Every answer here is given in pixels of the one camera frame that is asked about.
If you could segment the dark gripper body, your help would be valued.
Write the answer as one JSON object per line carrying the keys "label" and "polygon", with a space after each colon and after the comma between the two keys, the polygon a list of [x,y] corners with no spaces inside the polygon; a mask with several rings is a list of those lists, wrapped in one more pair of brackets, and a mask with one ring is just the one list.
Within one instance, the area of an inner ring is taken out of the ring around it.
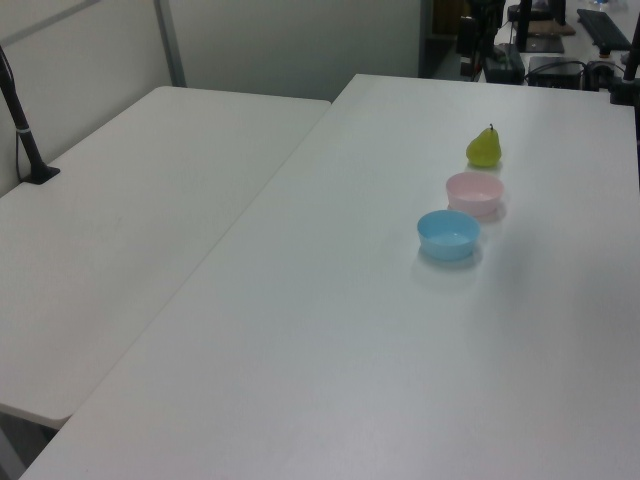
{"label": "dark gripper body", "polygon": [[494,36],[502,26],[503,0],[469,0],[471,16],[480,36]]}

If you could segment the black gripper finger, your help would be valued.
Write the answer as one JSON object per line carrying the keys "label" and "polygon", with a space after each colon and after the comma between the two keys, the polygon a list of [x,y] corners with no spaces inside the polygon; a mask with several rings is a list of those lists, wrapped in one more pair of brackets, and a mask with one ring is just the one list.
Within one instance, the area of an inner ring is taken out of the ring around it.
{"label": "black gripper finger", "polygon": [[479,72],[484,74],[486,69],[496,62],[495,35],[489,32],[480,36],[477,44],[477,64]]}
{"label": "black gripper finger", "polygon": [[472,17],[461,17],[457,35],[456,52],[460,56],[460,75],[474,75],[474,43],[476,20]]}

